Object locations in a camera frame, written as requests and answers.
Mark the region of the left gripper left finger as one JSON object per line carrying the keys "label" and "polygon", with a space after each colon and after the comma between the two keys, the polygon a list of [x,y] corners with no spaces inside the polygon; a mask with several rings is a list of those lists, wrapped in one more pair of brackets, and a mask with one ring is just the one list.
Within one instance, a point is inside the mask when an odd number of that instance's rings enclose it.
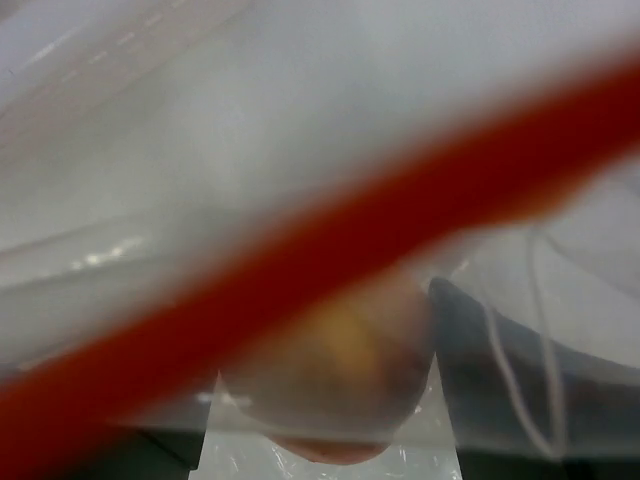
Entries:
{"label": "left gripper left finger", "polygon": [[143,413],[99,462],[101,479],[187,479],[200,463],[217,375]]}

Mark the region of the fake peach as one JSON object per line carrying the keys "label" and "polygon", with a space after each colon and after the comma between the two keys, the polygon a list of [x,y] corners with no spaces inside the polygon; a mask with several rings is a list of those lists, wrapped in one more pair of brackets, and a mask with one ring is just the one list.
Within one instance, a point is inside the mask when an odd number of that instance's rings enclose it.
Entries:
{"label": "fake peach", "polygon": [[311,462],[354,465],[383,453],[415,412],[433,356],[424,290],[390,277],[309,311],[221,377],[276,445]]}

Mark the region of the clear zip bag orange seal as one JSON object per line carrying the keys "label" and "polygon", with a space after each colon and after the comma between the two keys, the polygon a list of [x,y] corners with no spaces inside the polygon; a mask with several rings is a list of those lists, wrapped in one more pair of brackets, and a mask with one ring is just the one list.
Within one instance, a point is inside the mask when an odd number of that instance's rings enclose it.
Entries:
{"label": "clear zip bag orange seal", "polygon": [[639,475],[635,1],[5,1],[1,475],[99,477],[390,277],[434,356],[390,446]]}

